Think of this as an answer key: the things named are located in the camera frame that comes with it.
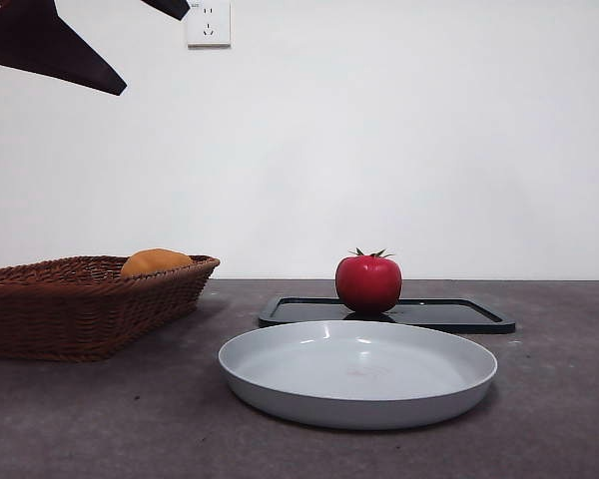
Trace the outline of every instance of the tomato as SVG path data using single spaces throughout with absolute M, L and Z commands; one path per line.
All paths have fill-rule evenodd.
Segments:
M 401 271 L 383 250 L 345 257 L 337 266 L 335 288 L 341 301 L 353 311 L 379 313 L 397 304 L 401 294 Z

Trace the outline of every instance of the tabletop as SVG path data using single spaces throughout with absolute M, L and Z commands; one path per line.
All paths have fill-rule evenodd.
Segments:
M 93 363 L 0 359 L 0 479 L 599 479 L 599 281 L 408 280 L 517 321 L 464 335 L 499 368 L 485 398 L 397 431 L 305 426 L 259 412 L 217 361 L 274 296 L 335 297 L 331 280 L 208 282 L 198 309 Z

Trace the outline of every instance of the wall outlet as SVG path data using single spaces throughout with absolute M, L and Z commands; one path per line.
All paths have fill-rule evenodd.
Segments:
M 189 48 L 231 46 L 231 3 L 229 0 L 189 1 L 185 17 Z

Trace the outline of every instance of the black plastic tray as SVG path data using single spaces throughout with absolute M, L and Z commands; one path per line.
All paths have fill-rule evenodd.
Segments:
M 462 333 L 515 330 L 515 321 L 467 299 L 400 299 L 385 313 L 363 314 L 351 311 L 337 298 L 275 297 L 259 317 L 260 326 L 332 319 L 395 322 Z

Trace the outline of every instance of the bread roll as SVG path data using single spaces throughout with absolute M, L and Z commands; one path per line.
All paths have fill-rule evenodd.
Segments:
M 127 259 L 120 271 L 121 277 L 151 274 L 193 264 L 187 255 L 168 249 L 154 248 L 138 251 Z

